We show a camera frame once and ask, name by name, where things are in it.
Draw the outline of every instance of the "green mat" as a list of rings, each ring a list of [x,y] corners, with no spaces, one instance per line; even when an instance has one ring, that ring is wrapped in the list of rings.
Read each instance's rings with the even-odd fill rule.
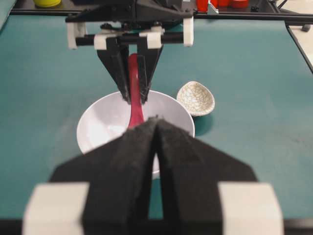
[[[68,50],[66,35],[63,17],[43,16],[11,16],[0,32],[2,218],[22,217],[34,185],[80,153],[80,116],[117,90],[93,47]],[[196,138],[251,164],[285,217],[312,216],[313,75],[284,22],[196,20],[193,47],[164,46],[152,89],[176,96],[191,80],[216,100]],[[151,217],[160,203],[154,184]]]

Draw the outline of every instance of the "white ceramic bowl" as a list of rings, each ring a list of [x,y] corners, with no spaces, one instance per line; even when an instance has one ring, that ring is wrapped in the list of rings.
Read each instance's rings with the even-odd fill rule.
[[[77,125],[77,141],[80,150],[87,153],[118,138],[127,129],[131,107],[122,99],[120,92],[109,94],[94,102],[82,115]],[[143,116],[165,119],[194,137],[195,125],[188,111],[172,97],[150,91],[143,106]],[[157,158],[153,165],[153,178],[159,176]]]
[[[212,93],[199,82],[186,83],[177,93],[177,100],[194,116],[204,116],[215,108]]]

